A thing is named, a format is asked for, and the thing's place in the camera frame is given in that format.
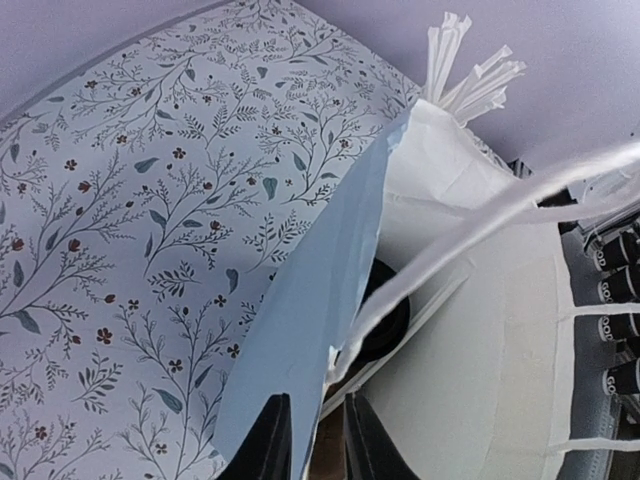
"black cup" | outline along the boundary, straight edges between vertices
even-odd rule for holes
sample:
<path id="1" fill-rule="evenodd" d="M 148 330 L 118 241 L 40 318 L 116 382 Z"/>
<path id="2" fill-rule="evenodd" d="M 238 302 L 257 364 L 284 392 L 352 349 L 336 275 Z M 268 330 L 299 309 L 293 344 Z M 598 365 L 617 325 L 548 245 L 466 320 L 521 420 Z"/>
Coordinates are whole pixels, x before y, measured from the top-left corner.
<path id="1" fill-rule="evenodd" d="M 603 315 L 598 319 L 598 332 L 603 342 L 640 337 L 638 326 L 640 326 L 640 318 L 633 313 Z"/>
<path id="2" fill-rule="evenodd" d="M 617 271 L 598 283 L 602 303 L 626 303 L 638 300 L 640 267 L 633 265 Z"/>
<path id="3" fill-rule="evenodd" d="M 638 238 L 631 232 L 622 232 L 593 254 L 593 263 L 600 271 L 616 270 L 634 265 L 640 258 Z"/>
<path id="4" fill-rule="evenodd" d="M 605 370 L 602 388 L 607 395 L 640 393 L 640 359 Z"/>

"floral patterned paper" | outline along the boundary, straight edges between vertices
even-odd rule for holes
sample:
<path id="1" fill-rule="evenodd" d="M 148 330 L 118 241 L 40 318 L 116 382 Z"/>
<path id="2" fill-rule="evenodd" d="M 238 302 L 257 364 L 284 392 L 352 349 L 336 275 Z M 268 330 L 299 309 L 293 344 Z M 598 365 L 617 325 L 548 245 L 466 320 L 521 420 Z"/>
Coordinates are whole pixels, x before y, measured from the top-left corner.
<path id="1" fill-rule="evenodd" d="M 237 1 L 2 126 L 0 480 L 215 477 L 278 265 L 417 91 L 301 7 Z"/>

